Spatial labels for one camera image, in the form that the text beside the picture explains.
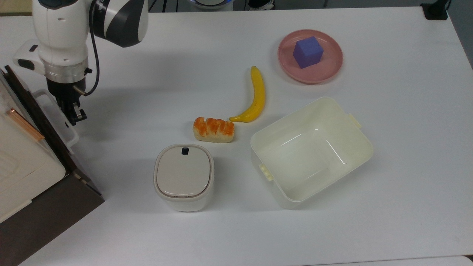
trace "bread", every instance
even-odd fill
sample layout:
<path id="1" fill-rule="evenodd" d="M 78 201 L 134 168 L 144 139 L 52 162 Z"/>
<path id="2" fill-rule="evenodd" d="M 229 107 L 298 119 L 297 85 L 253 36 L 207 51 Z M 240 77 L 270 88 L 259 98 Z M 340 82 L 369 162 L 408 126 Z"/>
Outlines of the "bread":
<path id="1" fill-rule="evenodd" d="M 222 119 L 198 117 L 192 128 L 196 139 L 205 142 L 227 143 L 232 141 L 235 125 Z"/>

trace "white table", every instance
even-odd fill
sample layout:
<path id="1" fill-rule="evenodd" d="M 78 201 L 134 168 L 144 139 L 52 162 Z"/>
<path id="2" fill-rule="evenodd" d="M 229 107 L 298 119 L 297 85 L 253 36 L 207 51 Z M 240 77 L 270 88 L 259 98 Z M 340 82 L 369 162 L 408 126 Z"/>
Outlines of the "white table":
<path id="1" fill-rule="evenodd" d="M 29 17 L 0 18 L 0 63 L 34 38 Z M 344 65 L 300 84 L 280 68 L 288 33 L 332 36 Z M 144 41 L 98 40 L 101 81 L 82 98 L 78 159 L 106 202 L 24 265 L 311 265 L 473 254 L 473 72 L 450 20 L 421 8 L 151 14 Z M 261 117 L 232 143 L 198 142 L 198 116 L 250 104 L 249 68 L 267 86 Z M 14 68 L 31 90 L 44 77 Z M 93 75 L 88 78 L 89 87 Z M 281 209 L 251 164 L 251 136 L 322 96 L 363 125 L 373 158 L 299 210 Z M 158 198 L 155 159 L 195 143 L 214 156 L 215 195 L 202 212 Z"/>

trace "banana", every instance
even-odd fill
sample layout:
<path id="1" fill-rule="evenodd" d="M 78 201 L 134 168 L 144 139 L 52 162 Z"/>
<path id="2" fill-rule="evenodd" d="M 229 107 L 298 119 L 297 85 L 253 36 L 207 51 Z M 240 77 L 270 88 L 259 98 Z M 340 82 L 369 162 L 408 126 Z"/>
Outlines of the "banana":
<path id="1" fill-rule="evenodd" d="M 253 103 L 251 103 L 250 107 L 240 115 L 230 117 L 230 121 L 245 123 L 251 122 L 256 119 L 263 111 L 264 103 L 266 101 L 266 91 L 264 88 L 261 72 L 255 66 L 251 67 L 251 82 L 253 83 L 254 89 Z"/>

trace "black cable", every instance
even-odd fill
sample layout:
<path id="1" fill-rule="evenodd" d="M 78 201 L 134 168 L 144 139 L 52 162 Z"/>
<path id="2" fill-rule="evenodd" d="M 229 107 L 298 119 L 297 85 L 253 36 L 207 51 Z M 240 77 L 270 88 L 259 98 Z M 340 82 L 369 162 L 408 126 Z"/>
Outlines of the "black cable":
<path id="1" fill-rule="evenodd" d="M 151 11 L 151 8 L 153 8 L 154 4 L 156 4 L 156 0 L 154 0 L 153 3 L 151 4 L 151 6 L 149 7 L 148 13 Z"/>
<path id="2" fill-rule="evenodd" d="M 167 0 L 164 0 L 164 3 L 163 3 L 163 13 L 166 12 L 166 4 L 167 4 Z"/>
<path id="3" fill-rule="evenodd" d="M 90 39 L 92 40 L 92 47 L 94 48 L 95 65 L 96 65 L 97 69 L 96 69 L 96 72 L 95 72 L 95 84 L 89 92 L 84 92 L 84 94 L 83 94 L 84 96 L 89 96 L 89 95 L 92 94 L 92 92 L 95 91 L 95 89 L 97 88 L 97 85 L 98 85 L 98 79 L 100 77 L 100 66 L 99 66 L 99 63 L 98 63 L 97 46 L 95 44 L 95 38 L 94 38 L 95 4 L 96 4 L 96 1 L 93 1 L 92 4 L 90 5 L 90 9 L 89 9 L 89 28 L 90 28 Z"/>

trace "container handle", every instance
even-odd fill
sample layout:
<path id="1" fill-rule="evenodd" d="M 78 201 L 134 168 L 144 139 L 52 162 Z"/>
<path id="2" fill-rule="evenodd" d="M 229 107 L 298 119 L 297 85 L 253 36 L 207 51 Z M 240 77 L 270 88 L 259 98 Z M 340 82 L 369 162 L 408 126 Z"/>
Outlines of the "container handle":
<path id="1" fill-rule="evenodd" d="M 273 181 L 274 180 L 274 177 L 272 176 L 272 174 L 269 172 L 268 168 L 263 163 L 260 164 L 260 169 L 261 169 L 261 172 L 263 172 L 266 179 L 268 179 L 268 181 Z"/>

